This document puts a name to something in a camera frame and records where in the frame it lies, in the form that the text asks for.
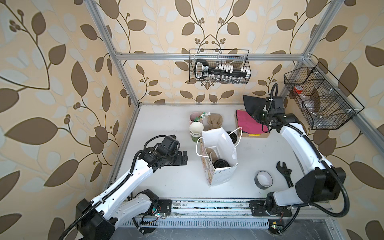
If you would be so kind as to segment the black paper napkin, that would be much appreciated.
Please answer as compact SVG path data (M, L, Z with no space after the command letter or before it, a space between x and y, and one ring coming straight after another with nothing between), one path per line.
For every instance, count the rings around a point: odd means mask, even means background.
M263 120L266 110L267 99L243 95L246 112L255 120Z

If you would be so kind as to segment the pulp cup carrier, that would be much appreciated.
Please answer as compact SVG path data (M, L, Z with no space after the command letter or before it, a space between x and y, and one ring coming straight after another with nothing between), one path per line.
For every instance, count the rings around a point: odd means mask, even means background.
M218 155L216 154L215 150L211 148L206 148L207 155L209 159L211 160L212 164L214 164L218 159Z

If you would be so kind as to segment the white paper gift bag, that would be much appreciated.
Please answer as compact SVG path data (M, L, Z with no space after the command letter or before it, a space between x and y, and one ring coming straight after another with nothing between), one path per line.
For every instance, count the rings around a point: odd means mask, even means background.
M196 154L202 160L205 177L210 187L227 182L239 164L237 146L242 139L243 129L239 127L231 133L238 135L238 141L235 145L223 128L202 131L202 135L196 143ZM230 167L215 169L207 155L206 148L215 150L219 159L226 160L230 164Z

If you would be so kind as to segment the black cup lid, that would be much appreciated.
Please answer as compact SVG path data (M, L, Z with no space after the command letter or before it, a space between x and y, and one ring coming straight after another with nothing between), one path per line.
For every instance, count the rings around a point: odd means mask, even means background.
M215 169L229 168L230 164L226 160L218 159L213 163L213 166Z

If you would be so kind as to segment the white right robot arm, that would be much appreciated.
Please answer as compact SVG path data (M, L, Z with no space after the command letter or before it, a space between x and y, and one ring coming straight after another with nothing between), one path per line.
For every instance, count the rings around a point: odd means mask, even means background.
M290 145L304 173L288 189L268 193L265 211L276 216L283 208L313 206L335 218L344 217L350 210L350 199L344 186L346 172L334 167L315 147L305 133L299 119L287 114L280 97L258 98L243 96L246 112L262 126L275 130ZM336 200L343 196L344 207L334 213L319 205L319 202Z

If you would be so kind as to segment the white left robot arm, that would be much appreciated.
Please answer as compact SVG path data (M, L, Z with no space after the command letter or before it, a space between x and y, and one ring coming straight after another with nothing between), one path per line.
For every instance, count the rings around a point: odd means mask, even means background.
M135 153L131 168L109 188L91 201L81 200L76 206L76 219L59 236L60 240L76 228L84 240L109 240L126 220L156 209L158 196L145 190L128 202L133 191L157 170L168 166L184 166L187 152L180 151L175 135L161 135L161 143L150 147L145 144Z

